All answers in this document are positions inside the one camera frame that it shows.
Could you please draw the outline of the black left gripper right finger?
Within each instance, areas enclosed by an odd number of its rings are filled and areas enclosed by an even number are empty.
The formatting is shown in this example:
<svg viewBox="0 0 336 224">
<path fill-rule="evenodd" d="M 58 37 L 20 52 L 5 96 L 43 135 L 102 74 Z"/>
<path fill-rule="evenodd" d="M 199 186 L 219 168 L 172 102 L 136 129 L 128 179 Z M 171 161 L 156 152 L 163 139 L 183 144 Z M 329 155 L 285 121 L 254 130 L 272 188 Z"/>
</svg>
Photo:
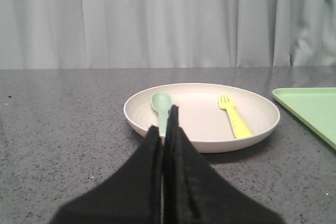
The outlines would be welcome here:
<svg viewBox="0 0 336 224">
<path fill-rule="evenodd" d="M 284 222 L 217 174 L 191 144 L 178 120 L 174 105 L 164 143 L 164 223 Z"/>
</svg>

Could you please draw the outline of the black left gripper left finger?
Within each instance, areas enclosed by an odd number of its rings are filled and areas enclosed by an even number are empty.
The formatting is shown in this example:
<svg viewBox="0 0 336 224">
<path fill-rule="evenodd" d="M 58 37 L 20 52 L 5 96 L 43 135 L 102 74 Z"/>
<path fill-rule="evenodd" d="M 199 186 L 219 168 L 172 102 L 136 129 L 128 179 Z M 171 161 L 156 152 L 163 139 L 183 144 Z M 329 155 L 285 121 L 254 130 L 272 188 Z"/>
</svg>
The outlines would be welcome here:
<svg viewBox="0 0 336 224">
<path fill-rule="evenodd" d="M 51 223 L 160 223 L 163 145 L 151 126 L 112 176 L 64 204 Z"/>
</svg>

